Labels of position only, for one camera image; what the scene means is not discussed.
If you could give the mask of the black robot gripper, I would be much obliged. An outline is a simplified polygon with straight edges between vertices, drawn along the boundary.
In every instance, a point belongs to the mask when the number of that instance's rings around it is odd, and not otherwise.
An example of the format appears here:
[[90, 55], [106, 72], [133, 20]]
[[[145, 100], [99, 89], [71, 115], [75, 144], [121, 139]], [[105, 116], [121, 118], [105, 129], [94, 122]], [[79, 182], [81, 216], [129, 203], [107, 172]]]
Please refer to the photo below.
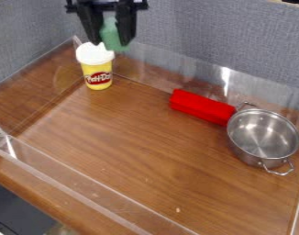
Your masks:
[[149, 0], [67, 0], [69, 13], [79, 15], [85, 32], [90, 41], [98, 45], [102, 42], [99, 35], [103, 26], [103, 13], [98, 11], [114, 11], [119, 39], [123, 46], [137, 36], [137, 10], [147, 10]]

